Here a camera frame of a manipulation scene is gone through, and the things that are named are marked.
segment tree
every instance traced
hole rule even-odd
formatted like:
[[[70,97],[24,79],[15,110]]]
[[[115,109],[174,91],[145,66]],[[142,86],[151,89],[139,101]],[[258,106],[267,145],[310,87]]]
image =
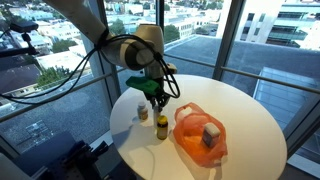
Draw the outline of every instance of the tree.
[[[11,23],[14,22],[22,22],[22,21],[27,21],[26,19],[20,17],[20,16],[15,16],[11,13],[9,10],[10,6],[5,4],[4,9],[1,9],[1,14],[2,16],[6,19],[6,23],[10,25]]]
[[[60,13],[57,12],[57,11],[53,11],[53,12],[52,12],[52,16],[53,16],[55,19],[66,19],[62,14],[60,14]]]
[[[198,27],[197,29],[195,29],[195,33],[196,34],[203,34],[203,35],[208,35],[209,34],[209,32],[206,29],[202,28],[202,27]]]
[[[174,25],[164,27],[164,43],[169,43],[174,40],[180,39],[179,30]]]
[[[164,10],[165,10],[165,11],[170,11],[170,6],[169,6],[168,4],[165,4],[165,5],[164,5]]]
[[[217,8],[217,3],[216,2],[212,2],[212,3],[207,5],[207,9],[216,9],[216,8]]]
[[[139,0],[135,0],[133,4],[142,4]]]
[[[206,5],[207,5],[207,1],[206,0],[202,1],[202,6],[206,7]]]
[[[52,45],[52,52],[58,53],[63,51],[68,51],[70,46],[77,45],[76,42],[71,40],[60,40]]]
[[[110,26],[110,32],[114,33],[115,35],[125,34],[126,29],[124,28],[123,21],[117,19],[113,24]]]
[[[222,9],[222,7],[223,7],[223,3],[218,2],[218,3],[217,3],[217,9]]]
[[[143,4],[143,9],[150,9],[150,3],[145,2],[145,3]]]
[[[185,5],[185,2],[184,2],[184,1],[179,1],[179,2],[176,2],[176,5],[178,5],[178,6],[184,6],[184,5]]]
[[[55,86],[54,82],[61,79],[65,79],[70,76],[72,72],[67,68],[63,67],[50,67],[48,69],[42,69],[41,75],[37,79],[38,87],[42,89],[48,89]]]
[[[316,18],[316,20],[320,20],[320,13],[316,13],[315,18]]]
[[[28,64],[35,64],[38,68],[40,68],[40,65],[36,58],[34,58],[31,55],[22,55],[22,58],[28,63]]]

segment small jar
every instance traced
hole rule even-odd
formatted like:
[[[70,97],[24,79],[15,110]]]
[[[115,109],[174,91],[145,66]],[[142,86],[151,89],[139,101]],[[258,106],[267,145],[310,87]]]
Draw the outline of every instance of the small jar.
[[[145,102],[139,102],[137,111],[140,120],[146,120],[148,118],[148,108]]]
[[[161,115],[158,117],[157,123],[157,137],[164,140],[168,136],[168,119],[166,116]]]

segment window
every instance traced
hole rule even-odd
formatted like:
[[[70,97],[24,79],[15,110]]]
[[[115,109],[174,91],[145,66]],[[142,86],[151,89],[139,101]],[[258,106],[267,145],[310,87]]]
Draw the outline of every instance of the window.
[[[266,13],[262,13],[260,16],[259,22],[263,22],[265,16],[266,16]]]
[[[242,6],[243,1],[244,0],[233,0],[230,3],[236,5],[232,7],[237,7]],[[306,6],[299,3],[291,4],[282,1],[262,0],[261,4],[260,1],[259,4],[257,4],[254,0],[247,0],[243,8],[238,8],[243,9],[243,12],[250,12],[250,10],[254,9],[256,14],[261,14],[259,18],[254,18],[254,13],[240,14],[237,8],[230,9],[231,6],[227,2],[223,3],[221,13],[210,15],[205,13],[201,18],[191,16],[191,14],[194,14],[194,9],[184,6],[179,7],[180,5],[176,4],[176,8],[186,10],[186,12],[183,13],[184,15],[190,14],[190,16],[187,15],[183,18],[176,18],[170,16],[170,14],[165,14],[164,17],[162,17],[159,16],[159,12],[154,14],[152,11],[146,11],[143,8],[142,10],[138,8],[139,12],[131,12],[131,14],[129,10],[126,9],[128,6],[130,7],[131,1],[126,5],[116,0],[105,2],[106,8],[101,8],[101,12],[104,12],[104,10],[107,11],[108,23],[113,24],[110,25],[111,32],[115,34],[134,33],[138,24],[132,24],[132,18],[138,18],[138,14],[140,14],[142,15],[139,16],[141,21],[137,22],[155,24],[157,17],[155,14],[158,15],[158,17],[163,18],[162,20],[164,22],[164,54],[166,62],[176,65],[178,73],[199,75],[208,78],[214,77],[219,81],[223,81],[244,91],[265,106],[282,129],[288,128],[292,119],[296,117],[296,113],[310,100],[311,94],[315,94],[314,91],[310,92],[310,89],[318,88],[317,85],[320,80],[320,49],[319,44],[310,43],[313,42],[313,39],[317,38],[314,38],[312,33],[304,34],[304,37],[300,37],[300,34],[297,32],[297,29],[310,29],[310,27],[313,27],[311,25],[314,25],[316,19],[304,18],[304,15],[306,12],[313,12],[316,8],[319,9],[317,3]],[[164,1],[151,1],[151,7],[154,7],[158,2]],[[226,23],[229,9],[235,13],[233,17],[239,17],[239,23],[235,23],[237,18],[229,19],[233,21],[233,23]],[[204,20],[204,17],[209,19],[209,23],[207,23],[207,21],[203,24],[200,23]],[[186,26],[181,25],[181,22],[192,24],[190,25],[190,29],[192,30],[182,32]],[[256,26],[253,27],[255,24],[263,24],[263,26],[258,26],[258,28]],[[204,33],[208,33],[208,35],[194,34],[194,29],[198,27],[201,28]],[[255,30],[254,33],[249,34],[251,27]],[[52,41],[54,40],[53,43],[55,43],[59,41],[61,37],[50,36],[51,34],[60,34],[58,30],[52,33],[51,31],[53,29],[53,27],[46,29],[47,33],[45,34],[49,36]],[[316,28],[311,28],[310,32],[317,32],[317,30]],[[233,37],[234,35],[234,40],[231,39],[229,41],[227,38],[222,39],[224,34],[226,34],[227,37]],[[86,49],[92,49],[92,44],[89,43],[86,38],[81,42],[85,45]],[[221,42],[224,42],[226,46],[228,44],[230,46],[220,49]],[[4,66],[0,65],[0,73],[4,70],[7,69],[4,69]],[[19,152],[23,152],[34,145],[30,143],[30,141],[34,142],[33,140],[36,139],[31,138],[29,141],[26,138],[31,137],[26,127],[39,122],[39,120],[42,120],[47,129],[53,133],[68,130],[71,131],[77,140],[84,139],[88,143],[97,139],[97,137],[109,130],[108,118],[111,110],[110,104],[115,102],[115,99],[112,97],[117,97],[118,95],[116,93],[118,89],[116,83],[106,85],[115,81],[114,72],[118,71],[117,77],[119,78],[121,92],[128,88],[125,81],[130,76],[143,76],[143,72],[114,67],[101,61],[98,57],[91,59],[90,68],[86,70],[86,74],[82,76],[80,84],[90,82],[93,78],[100,77],[103,74],[110,73],[111,75],[107,77],[106,81],[92,83],[68,94],[64,98],[33,108],[26,113],[15,115],[13,118],[6,119],[6,121],[0,123],[0,131]],[[265,81],[259,78],[266,78],[272,81]],[[280,85],[281,83],[279,84],[278,81],[298,85],[299,88],[292,88],[288,86],[288,84]],[[56,87],[55,83],[59,82],[48,84],[48,86]],[[59,90],[64,91],[68,86],[70,86],[70,84],[67,84],[66,87],[62,87]],[[33,88],[39,91],[42,90],[41,87],[37,86]],[[15,95],[15,92],[13,93],[12,91],[8,91],[8,93]],[[0,99],[0,102],[1,105],[8,105],[10,103],[3,99]],[[94,106],[94,108],[89,109],[93,112],[88,113],[88,107],[92,106]],[[26,106],[11,103],[8,108],[0,111],[0,120],[2,121],[3,119],[1,118],[4,116],[15,113],[16,110],[24,107]],[[16,137],[11,137],[10,131],[17,133]],[[314,157],[318,158],[319,154],[320,152],[314,152],[312,155],[304,154],[304,157],[314,161]]]
[[[259,31],[260,31],[260,28],[257,28],[255,31],[254,31],[254,35],[257,36],[259,34]]]
[[[243,31],[242,31],[242,34],[248,34],[249,30],[250,30],[250,27],[244,27]]]
[[[63,50],[59,50],[53,53],[52,50],[55,49],[54,47],[58,46],[56,43],[63,39],[57,39],[57,41],[53,41],[54,38],[57,37],[54,37],[52,35],[60,34],[61,37],[63,37],[63,35],[71,35],[71,31],[59,31],[59,28],[54,28],[57,24],[64,25],[65,23],[68,23],[68,20],[64,22],[55,22],[54,25],[53,23],[50,23],[50,20],[53,19],[54,18],[48,19],[47,22],[43,21],[46,26],[39,26],[39,34],[41,32],[46,33],[39,35],[38,33],[32,32],[32,34],[37,35],[37,37],[35,37],[37,38],[37,41],[43,42],[42,45],[34,44],[34,47],[46,49],[46,53],[41,53],[37,56],[17,55],[14,57],[1,58],[1,94],[12,96],[25,96],[26,94],[28,94],[30,96],[33,96],[47,91],[48,88],[57,87],[57,85],[61,84],[61,82],[63,82],[66,77],[60,80],[52,80],[50,83],[42,84],[40,86],[37,82],[37,79],[40,77],[40,74],[44,75],[43,72],[40,72],[40,69],[44,71],[45,69],[49,69],[50,67],[64,67],[65,69],[68,68],[73,71],[76,65],[82,60],[82,58],[73,54],[69,50],[69,47],[74,46],[77,49],[77,52],[84,55],[86,55],[84,46],[86,46],[87,49],[93,48],[93,46],[91,46],[88,41],[82,41],[80,39],[80,41],[74,42],[72,43],[72,45],[65,46],[60,44],[60,48],[58,49],[61,49],[63,46]],[[18,33],[15,36],[12,32],[11,35],[13,36],[13,38],[20,37],[20,34]],[[12,44],[15,47],[19,47],[20,41],[10,40],[10,42],[8,41],[8,43]],[[51,133],[54,135],[62,131],[69,131],[76,140],[84,140],[87,143],[93,142],[98,137],[106,133],[109,130],[108,118],[110,115],[110,104],[112,103],[110,101],[112,100],[112,98],[110,99],[109,97],[105,97],[106,91],[103,90],[107,89],[105,82],[92,82],[94,78],[101,76],[100,71],[102,71],[102,67],[101,65],[96,65],[101,63],[105,63],[105,61],[100,62],[99,57],[91,57],[90,62],[87,64],[87,66],[84,67],[83,74],[76,87],[78,87],[78,85],[84,86],[84,83],[91,83],[90,85],[84,86],[77,91],[69,93],[59,100],[47,103],[45,105],[35,107],[32,105],[30,106],[10,102],[7,99],[0,98],[1,136],[4,137],[19,153],[22,153],[29,148],[37,145],[38,143],[41,143],[41,139],[50,138],[50,136],[52,136]],[[110,67],[110,65],[106,63],[104,67],[106,69],[103,69],[103,71],[105,73],[108,73],[110,70],[108,70],[107,68]],[[12,81],[11,84],[9,83],[8,86],[4,87],[3,82],[8,79],[6,77],[12,77],[13,73],[15,74],[14,77],[16,77],[16,79]],[[79,74],[80,71],[75,71],[74,77]],[[76,79],[73,79],[67,82],[64,86],[60,87],[53,93],[50,93],[46,96],[34,98],[34,101],[45,100],[47,98],[55,97],[58,96],[58,94],[64,93],[75,83],[75,80]],[[112,88],[108,89],[111,94],[114,94],[114,97],[117,97],[115,93],[113,93],[116,91],[114,85]],[[94,107],[90,111],[95,112],[88,113],[88,108],[90,106]],[[16,113],[17,110],[25,108],[29,108],[31,110],[28,110],[28,112],[25,112],[23,114],[15,115],[13,118],[6,119],[7,115]],[[42,122],[46,125],[46,128],[50,130],[50,134],[39,132],[37,136],[33,136],[28,133],[27,127],[30,127],[30,125],[37,123],[39,120],[42,120]]]
[[[248,20],[248,21],[252,21],[252,20],[253,20],[253,17],[254,17],[254,13],[249,13],[247,20]]]

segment glass window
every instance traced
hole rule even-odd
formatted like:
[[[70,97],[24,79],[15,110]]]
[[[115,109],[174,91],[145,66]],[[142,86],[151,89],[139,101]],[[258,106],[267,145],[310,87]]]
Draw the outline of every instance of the glass window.
[[[258,35],[259,34],[259,31],[260,31],[260,28],[257,28],[255,31],[254,31],[254,35]]]
[[[224,1],[222,7],[230,3]],[[228,8],[216,10],[210,3],[189,7],[173,1],[164,16],[165,60],[173,63],[178,73],[212,77],[228,12]]]
[[[250,30],[250,27],[244,27],[243,31],[242,31],[242,34],[248,34],[249,30]]]
[[[248,21],[252,21],[252,20],[253,20],[253,17],[254,17],[254,13],[249,13],[247,20],[248,20]]]
[[[110,31],[115,35],[119,34],[135,34],[140,24],[156,24],[156,1],[139,2],[129,1],[122,2],[117,0],[106,1],[106,14]],[[142,76],[143,70],[121,70],[121,67],[117,67],[120,72],[118,73],[118,79],[121,92],[124,92],[128,86],[126,81],[131,76]]]
[[[38,54],[32,56],[17,54],[0,59],[0,93],[25,97],[43,94],[56,88],[50,94],[34,98],[37,102],[66,92],[73,86],[81,72],[82,76],[78,84],[87,83],[96,75],[93,75],[95,70],[92,70],[95,65],[90,62],[76,69],[87,54],[85,45],[88,44],[82,41],[79,30],[58,12],[49,10],[46,4],[33,3],[38,3],[35,6],[38,11],[25,8],[23,6],[25,4],[16,8],[5,9],[5,6],[0,9],[7,22],[31,20],[39,25],[37,31],[28,33],[31,44],[39,52]],[[11,16],[13,11],[19,14]],[[47,13],[47,18],[27,19],[28,17],[25,16],[41,12]],[[3,22],[0,26],[1,29],[7,29],[9,24]],[[9,33],[3,37],[7,39],[5,43],[12,46],[12,49],[27,46],[21,38],[21,33],[15,31]],[[58,85],[73,72],[71,80],[58,88]],[[20,115],[13,114],[32,106],[0,98],[1,136],[5,137],[20,153],[61,131],[69,131],[76,140],[83,139],[91,143],[109,130],[109,111],[107,111],[107,99],[103,97],[105,92],[102,88],[103,85],[97,82],[54,102],[31,108],[32,110],[23,114],[19,113]]]
[[[266,13],[262,13],[260,16],[259,22],[263,22],[265,16],[266,16]]]
[[[243,30],[239,28],[226,67],[301,87],[319,88],[320,49],[319,42],[314,41],[319,36],[319,25],[315,17],[302,16],[312,13],[316,8],[320,8],[320,5],[309,5],[268,0],[259,1],[257,5],[253,0],[246,1],[243,9],[246,13],[242,15],[239,27],[248,25],[246,21],[251,18],[247,16],[247,12],[249,15],[265,13],[268,20],[258,23],[259,19],[252,18],[250,28],[254,28],[255,31],[253,35],[249,33],[246,36],[246,41],[241,41]],[[282,129],[290,124],[312,94],[229,71],[224,72],[222,81],[255,98],[273,115]],[[303,148],[310,149],[309,143],[318,147],[314,142],[308,141]],[[317,162],[319,157],[317,151],[307,158]]]

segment black cable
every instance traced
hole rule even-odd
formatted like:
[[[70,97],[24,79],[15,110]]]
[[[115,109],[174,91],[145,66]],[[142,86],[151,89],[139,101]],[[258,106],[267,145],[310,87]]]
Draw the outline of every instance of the black cable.
[[[40,96],[45,96],[53,91],[56,91],[58,90],[60,87],[62,87],[63,85],[65,85],[73,76],[74,74],[76,73],[76,71],[79,69],[79,67],[81,66],[81,64],[88,58],[88,56],[91,56],[91,54],[93,54],[94,52],[96,51],[96,49],[92,49],[82,60],[81,62],[78,64],[78,66],[73,70],[73,72],[70,74],[70,76],[65,79],[59,86],[53,88],[53,89],[50,89],[49,91],[46,91],[44,93],[40,93],[40,94],[37,94],[37,95],[33,95],[33,96],[24,96],[24,97],[14,97],[14,96],[7,96],[7,95],[3,95],[3,94],[0,94],[0,97],[3,97],[3,98],[6,98],[6,99],[32,99],[32,98],[36,98],[36,97],[40,97]]]
[[[169,77],[168,75],[171,77],[172,79],[172,82],[173,84],[175,85],[176,89],[177,89],[177,93],[175,93],[175,91],[173,90],[172,86],[171,86],[171,82],[170,81],[167,81],[168,83],[168,86],[171,90],[171,92],[173,93],[173,95],[171,94],[168,94],[168,93],[165,93],[166,95],[170,96],[170,97],[173,97],[173,98],[179,98],[180,97],[180,89],[179,89],[179,86],[178,86],[178,83],[176,82],[174,76],[172,75],[171,71],[169,70],[169,67],[167,66],[167,64],[164,62],[163,58],[162,58],[162,55],[158,52],[156,52],[153,47],[151,47],[150,44],[148,44],[146,41],[144,41],[143,39],[141,39],[140,37],[138,36],[135,36],[135,35],[131,35],[131,34],[121,34],[121,35],[118,35],[118,36],[114,36],[108,40],[106,40],[103,45],[104,46],[108,46],[110,43],[112,42],[115,42],[115,41],[119,41],[119,40],[123,40],[123,39],[133,39],[133,40],[137,40],[139,41],[140,43],[142,43],[144,46],[146,46],[154,55],[154,58],[156,59],[156,61],[159,62],[160,64],[160,67],[162,68],[162,71],[164,72],[164,75],[166,77],[167,80],[169,80]]]
[[[51,100],[43,100],[43,101],[40,101],[40,102],[24,102],[24,101],[18,101],[18,100],[15,100],[14,98],[7,98],[8,100],[10,101],[13,101],[13,102],[16,102],[16,103],[19,103],[19,104],[27,104],[27,105],[42,105],[42,104],[46,104],[46,103],[49,103],[49,102],[52,102],[52,101],[55,101],[57,99],[60,99],[62,97],[64,97],[65,95],[69,94],[71,92],[71,90],[76,86],[76,84],[78,83],[78,81],[80,80],[81,78],[81,75],[87,65],[87,63],[89,62],[89,58],[93,55],[93,53],[96,51],[96,49],[93,49],[90,51],[90,53],[88,53],[88,56],[87,56],[87,59],[80,71],[80,74],[78,75],[76,81],[72,84],[72,86],[67,90],[65,91],[64,93],[62,93],[61,95],[59,95],[58,97],[54,98],[54,99],[51,99]]]
[[[70,76],[64,81],[62,82],[59,86],[49,90],[49,91],[46,91],[44,93],[41,93],[41,94],[37,94],[37,95],[33,95],[33,96],[26,96],[26,97],[13,97],[13,96],[6,96],[6,95],[2,95],[0,94],[0,97],[3,97],[3,98],[6,98],[10,101],[13,101],[13,102],[16,102],[16,103],[20,103],[20,104],[28,104],[28,105],[40,105],[40,104],[46,104],[48,102],[52,102],[52,101],[55,101],[59,98],[62,98],[64,97],[65,95],[67,95],[68,93],[71,92],[71,90],[76,86],[76,84],[78,83],[78,81],[80,80],[81,78],[81,75],[85,69],[85,66],[87,65],[87,63],[89,62],[89,58],[93,55],[94,52],[96,51],[100,51],[100,49],[103,47],[103,46],[108,46],[110,43],[112,42],[116,42],[116,41],[119,41],[119,40],[127,40],[127,39],[133,39],[133,40],[136,40],[140,43],[142,43],[144,46],[146,46],[151,52],[152,54],[154,55],[154,59],[160,64],[160,67],[162,68],[163,72],[164,72],[164,75],[166,77],[166,80],[167,80],[167,83],[170,87],[170,90],[171,92],[174,94],[174,95],[171,95],[171,94],[168,94],[165,92],[166,95],[170,96],[170,97],[173,97],[173,98],[178,98],[180,96],[180,90],[179,90],[179,86],[174,78],[174,76],[172,75],[171,71],[169,70],[169,67],[167,66],[167,64],[164,62],[163,58],[162,58],[162,55],[158,52],[156,52],[153,47],[148,44],[146,41],[144,41],[143,39],[141,39],[140,37],[138,36],[135,36],[135,35],[129,35],[129,34],[122,34],[122,35],[118,35],[118,36],[114,36],[108,40],[104,40],[104,34],[105,32],[101,35],[100,39],[99,39],[99,43],[95,46],[94,49],[92,49],[83,59],[82,61],[78,64],[78,66],[76,67],[76,69],[70,74]],[[101,53],[102,56],[104,56],[104,59],[106,59],[109,63],[110,61],[106,58],[106,56]],[[40,97],[40,96],[44,96],[44,95],[47,95],[48,93],[51,93],[57,89],[59,89],[60,87],[62,87],[63,85],[65,85],[72,77],[73,75],[76,73],[76,71],[79,69],[79,67],[81,66],[81,64],[84,63],[81,71],[80,71],[80,74],[78,75],[76,81],[73,83],[73,85],[67,90],[65,91],[64,93],[62,93],[61,95],[59,95],[58,97],[54,98],[54,99],[51,99],[51,100],[44,100],[44,101],[40,101],[40,102],[24,102],[24,101],[18,101],[16,99],[31,99],[31,98],[36,98],[36,97]],[[172,86],[171,86],[171,83],[173,83],[177,89],[177,94],[174,92]]]
[[[2,36],[4,36],[6,33],[8,33],[10,31],[10,29],[5,30],[1,35],[0,38],[2,38]]]

